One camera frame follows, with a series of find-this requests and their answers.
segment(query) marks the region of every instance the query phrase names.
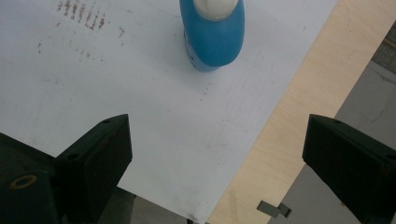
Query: screw hole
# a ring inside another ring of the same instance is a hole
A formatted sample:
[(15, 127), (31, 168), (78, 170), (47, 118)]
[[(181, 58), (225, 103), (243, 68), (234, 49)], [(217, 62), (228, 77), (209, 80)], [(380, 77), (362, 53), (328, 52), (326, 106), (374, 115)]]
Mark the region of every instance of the screw hole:
[(396, 161), (396, 155), (394, 154), (388, 154), (386, 157), (390, 160)]
[(68, 157), (67, 157), (67, 159), (68, 160), (74, 160), (74, 159), (76, 159), (78, 157), (78, 154), (77, 153), (73, 153), (73, 154), (70, 154)]
[(14, 181), (9, 185), (11, 189), (24, 189), (37, 181), (35, 175), (25, 175)]

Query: white paper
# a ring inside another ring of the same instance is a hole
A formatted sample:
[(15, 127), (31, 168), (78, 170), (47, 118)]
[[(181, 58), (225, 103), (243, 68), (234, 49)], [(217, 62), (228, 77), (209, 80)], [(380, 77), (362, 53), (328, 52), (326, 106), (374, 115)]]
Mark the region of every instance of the white paper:
[(120, 186), (204, 223), (335, 2), (246, 0), (240, 55), (200, 74), (177, 0), (3, 0), (0, 132), (57, 156), (129, 114)]

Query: blue bottle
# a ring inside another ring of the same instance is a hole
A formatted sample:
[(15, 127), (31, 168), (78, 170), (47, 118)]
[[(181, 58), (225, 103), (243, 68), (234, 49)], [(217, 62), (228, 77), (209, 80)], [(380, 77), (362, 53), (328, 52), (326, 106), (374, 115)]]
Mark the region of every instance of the blue bottle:
[(243, 0), (180, 0), (186, 51), (192, 65), (210, 72), (231, 63), (245, 33)]

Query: wooden table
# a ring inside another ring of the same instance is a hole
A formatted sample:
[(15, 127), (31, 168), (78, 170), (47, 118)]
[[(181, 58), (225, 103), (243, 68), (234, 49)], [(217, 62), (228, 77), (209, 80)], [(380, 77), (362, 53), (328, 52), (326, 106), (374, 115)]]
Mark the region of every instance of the wooden table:
[(266, 223), (300, 173), (309, 114), (334, 117), (395, 22), (396, 1), (339, 0), (208, 222)]

